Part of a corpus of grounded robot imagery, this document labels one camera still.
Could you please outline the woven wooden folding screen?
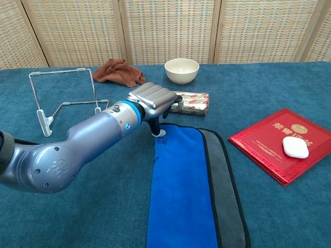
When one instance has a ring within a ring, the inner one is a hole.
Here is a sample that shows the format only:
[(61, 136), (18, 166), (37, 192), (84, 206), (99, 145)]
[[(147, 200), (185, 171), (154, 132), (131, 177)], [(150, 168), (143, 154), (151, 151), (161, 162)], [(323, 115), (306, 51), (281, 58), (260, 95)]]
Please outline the woven wooden folding screen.
[(0, 0), (0, 70), (331, 61), (331, 0)]

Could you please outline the gold red patterned packet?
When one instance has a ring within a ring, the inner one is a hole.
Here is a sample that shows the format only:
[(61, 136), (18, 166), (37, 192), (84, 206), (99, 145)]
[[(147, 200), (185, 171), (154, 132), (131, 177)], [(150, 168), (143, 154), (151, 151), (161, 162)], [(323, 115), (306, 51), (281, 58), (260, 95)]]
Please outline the gold red patterned packet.
[(206, 92), (184, 92), (176, 91), (178, 96), (182, 96), (183, 107), (177, 103), (171, 106), (171, 113), (206, 116), (209, 108), (209, 93)]

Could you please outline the red certificate folder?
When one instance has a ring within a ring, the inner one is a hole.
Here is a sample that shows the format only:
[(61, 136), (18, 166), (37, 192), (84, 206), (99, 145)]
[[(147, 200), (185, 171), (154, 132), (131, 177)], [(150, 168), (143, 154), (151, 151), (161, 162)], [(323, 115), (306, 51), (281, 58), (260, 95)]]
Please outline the red certificate folder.
[[(301, 138), (309, 155), (288, 156), (282, 141)], [(229, 141), (281, 185), (286, 186), (331, 153), (331, 131), (284, 108), (229, 137)]]

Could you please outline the blue and grey towel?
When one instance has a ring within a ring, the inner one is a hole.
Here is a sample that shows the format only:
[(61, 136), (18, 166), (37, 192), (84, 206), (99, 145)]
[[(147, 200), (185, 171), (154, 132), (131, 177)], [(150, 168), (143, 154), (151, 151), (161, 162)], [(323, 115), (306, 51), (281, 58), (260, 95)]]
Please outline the blue and grey towel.
[(146, 248), (251, 248), (226, 146), (203, 128), (155, 138)]

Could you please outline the cream bowl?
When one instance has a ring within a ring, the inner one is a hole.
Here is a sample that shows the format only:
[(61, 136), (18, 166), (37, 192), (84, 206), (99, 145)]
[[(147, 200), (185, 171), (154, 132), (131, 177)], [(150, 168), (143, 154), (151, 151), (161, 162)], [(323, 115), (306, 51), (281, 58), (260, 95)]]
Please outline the cream bowl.
[(176, 58), (167, 61), (164, 68), (173, 83), (184, 85), (196, 78), (200, 65), (192, 59)]

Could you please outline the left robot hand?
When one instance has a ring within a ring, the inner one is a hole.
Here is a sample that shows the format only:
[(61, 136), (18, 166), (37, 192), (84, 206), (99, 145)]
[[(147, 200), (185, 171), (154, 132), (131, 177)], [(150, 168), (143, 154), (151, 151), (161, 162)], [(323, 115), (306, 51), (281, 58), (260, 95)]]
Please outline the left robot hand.
[(166, 134), (166, 131), (160, 128), (159, 116), (166, 118), (173, 104), (177, 104), (181, 109), (184, 107), (182, 96), (152, 82), (147, 82), (131, 91), (126, 100), (142, 112), (141, 119), (149, 124), (151, 133), (155, 137), (163, 137)]

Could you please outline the teal carpet table cover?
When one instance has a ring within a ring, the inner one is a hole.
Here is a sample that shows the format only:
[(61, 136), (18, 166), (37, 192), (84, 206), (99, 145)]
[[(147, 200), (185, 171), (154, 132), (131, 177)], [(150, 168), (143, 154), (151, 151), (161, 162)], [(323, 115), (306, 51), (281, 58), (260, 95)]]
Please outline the teal carpet table cover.
[[(209, 93), (205, 117), (170, 114), (167, 122), (214, 130), (223, 140), (282, 108), (331, 130), (331, 62), (202, 65), (183, 86), (162, 65), (140, 69), (172, 90)], [(29, 73), (0, 71), (0, 130), (54, 142), (93, 115), (92, 105), (65, 107), (44, 137)], [(283, 187), (231, 143), (226, 148), (252, 248), (331, 248), (331, 154)], [(144, 123), (57, 194), (0, 185), (0, 248), (145, 248), (153, 161)]]

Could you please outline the brown crumpled cloth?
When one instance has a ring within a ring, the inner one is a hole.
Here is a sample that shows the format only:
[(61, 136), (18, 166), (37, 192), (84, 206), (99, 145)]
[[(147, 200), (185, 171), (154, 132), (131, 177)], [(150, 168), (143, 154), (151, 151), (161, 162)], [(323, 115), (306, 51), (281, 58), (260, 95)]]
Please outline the brown crumpled cloth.
[(93, 73), (93, 79), (99, 83), (113, 82), (127, 87), (144, 84), (146, 79), (139, 69), (129, 65), (124, 59), (109, 59)]

